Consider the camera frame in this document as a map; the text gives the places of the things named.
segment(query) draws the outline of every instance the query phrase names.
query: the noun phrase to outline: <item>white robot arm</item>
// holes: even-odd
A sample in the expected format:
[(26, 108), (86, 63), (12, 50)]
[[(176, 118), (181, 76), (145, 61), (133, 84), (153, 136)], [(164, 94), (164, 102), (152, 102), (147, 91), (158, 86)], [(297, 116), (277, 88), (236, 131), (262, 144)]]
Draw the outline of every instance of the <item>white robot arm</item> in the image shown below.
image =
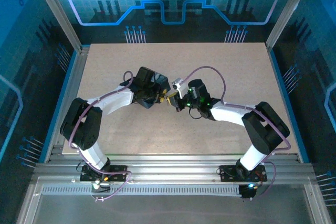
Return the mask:
[[(110, 166), (109, 159), (97, 142), (102, 116), (135, 102), (149, 109), (153, 104), (163, 102), (165, 94), (170, 90), (167, 77), (146, 67), (139, 69), (131, 83), (130, 80), (121, 83), (115, 92), (108, 93), (114, 93), (112, 95), (107, 94), (87, 101), (74, 99), (61, 126), (60, 133), (67, 140), (76, 131), (70, 146), (78, 148), (86, 161), (98, 170), (108, 171)], [(92, 107), (76, 128), (80, 115), (90, 105)]]
[(200, 79), (186, 84), (179, 78), (173, 82), (173, 88), (177, 91), (168, 95), (167, 100), (177, 112), (184, 108), (189, 108), (189, 112), (191, 109), (197, 109), (203, 118), (227, 121), (246, 128), (252, 145), (236, 164), (237, 173), (242, 179), (248, 177), (251, 171), (282, 142), (282, 138), (269, 124), (262, 125), (263, 118), (254, 111), (261, 112), (284, 137), (289, 135), (289, 129), (285, 123), (266, 102), (242, 106), (211, 98), (205, 84)]
[(97, 143), (101, 117), (134, 102), (150, 108), (153, 104), (161, 103), (166, 98), (177, 112), (184, 108), (197, 109), (201, 117), (205, 119), (227, 121), (244, 126), (252, 145), (236, 163), (237, 175), (241, 181), (245, 181), (260, 162), (282, 142), (279, 134), (269, 124), (263, 126), (261, 123), (263, 119), (247, 108), (261, 112), (281, 134), (285, 137), (289, 135), (287, 126), (268, 103), (261, 102), (256, 106), (223, 103), (220, 99), (211, 98), (204, 83), (199, 79), (192, 80), (188, 84), (177, 79), (173, 82), (173, 88), (177, 91), (171, 95), (166, 95), (170, 90), (167, 77), (145, 67), (139, 69), (133, 82), (125, 88), (129, 82), (130, 80), (121, 83), (115, 90), (123, 88), (122, 91), (101, 101), (100, 98), (88, 101), (76, 98), (61, 126), (61, 134), (69, 140), (79, 116), (90, 104), (94, 104), (88, 110), (85, 121), (80, 122), (72, 145), (79, 148), (84, 158), (98, 170), (109, 171), (110, 168), (109, 159)]

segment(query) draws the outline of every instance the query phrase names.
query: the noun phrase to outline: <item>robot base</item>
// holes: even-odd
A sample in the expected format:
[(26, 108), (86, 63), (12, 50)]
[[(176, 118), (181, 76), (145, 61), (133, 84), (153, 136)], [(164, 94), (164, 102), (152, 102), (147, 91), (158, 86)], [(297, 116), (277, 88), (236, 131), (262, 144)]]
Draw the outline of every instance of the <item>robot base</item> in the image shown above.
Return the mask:
[[(124, 170), (127, 170), (126, 165), (110, 165), (108, 169), (109, 172), (122, 172)], [(83, 165), (79, 180), (81, 182), (95, 182), (97, 179), (101, 180), (101, 182), (125, 182), (126, 173), (116, 175), (99, 174), (88, 165)]]
[(245, 179), (239, 176), (235, 165), (221, 165), (217, 173), (221, 176), (221, 182), (256, 183), (267, 181), (267, 175), (263, 165), (258, 165), (254, 168)]

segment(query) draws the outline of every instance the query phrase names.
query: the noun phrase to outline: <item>beige tabletop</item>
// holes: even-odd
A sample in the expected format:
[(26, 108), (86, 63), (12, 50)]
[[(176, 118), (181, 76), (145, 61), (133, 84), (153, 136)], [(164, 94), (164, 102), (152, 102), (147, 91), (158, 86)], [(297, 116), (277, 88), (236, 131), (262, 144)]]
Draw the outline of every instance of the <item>beige tabletop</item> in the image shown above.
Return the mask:
[[(136, 75), (141, 66), (167, 76), (171, 83), (203, 65), (223, 74), (225, 101), (243, 105), (268, 102), (290, 128), (292, 149), (287, 153), (298, 153), (263, 43), (92, 44), (78, 97), (105, 94), (122, 82), (126, 70)], [(202, 69), (190, 80), (196, 78), (203, 80), (212, 97), (221, 97), (223, 83), (216, 72)], [(242, 126), (194, 120), (188, 110), (177, 113), (166, 103), (150, 109), (132, 104), (103, 117), (98, 141), (105, 154), (242, 154), (251, 145)], [(63, 153), (74, 151), (65, 144)]]

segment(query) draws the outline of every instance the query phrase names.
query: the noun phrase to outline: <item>clear acrylic panel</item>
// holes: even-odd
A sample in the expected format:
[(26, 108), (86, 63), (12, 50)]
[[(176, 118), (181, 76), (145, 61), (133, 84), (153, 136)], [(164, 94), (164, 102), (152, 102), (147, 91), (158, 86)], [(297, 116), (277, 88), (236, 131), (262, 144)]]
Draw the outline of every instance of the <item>clear acrylic panel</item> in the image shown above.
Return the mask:
[(317, 174), (335, 171), (336, 0), (301, 0), (274, 54), (309, 160)]
[(72, 53), (45, 0), (0, 0), (1, 223), (15, 223)]
[(143, 42), (135, 36), (143, 32), (146, 42), (263, 42), (287, 0), (60, 2), (81, 42), (89, 44)]

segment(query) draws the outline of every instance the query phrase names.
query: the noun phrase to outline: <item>ventilation grille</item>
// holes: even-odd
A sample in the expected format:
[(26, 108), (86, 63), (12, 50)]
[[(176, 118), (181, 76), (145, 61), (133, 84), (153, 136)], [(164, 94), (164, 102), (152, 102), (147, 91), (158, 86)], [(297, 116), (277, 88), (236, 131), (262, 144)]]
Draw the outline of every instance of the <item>ventilation grille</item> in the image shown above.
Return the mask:
[(43, 187), (46, 195), (87, 195), (91, 193), (91, 185), (47, 185)]
[[(111, 185), (115, 192), (120, 185)], [(48, 185), (43, 194), (48, 195), (87, 195), (92, 191), (91, 185)], [(218, 195), (239, 197), (239, 186), (230, 185), (126, 185), (118, 195)]]
[[(111, 186), (111, 192), (118, 186)], [(174, 185), (133, 185), (123, 187), (121, 195), (239, 195), (238, 186), (174, 186)]]

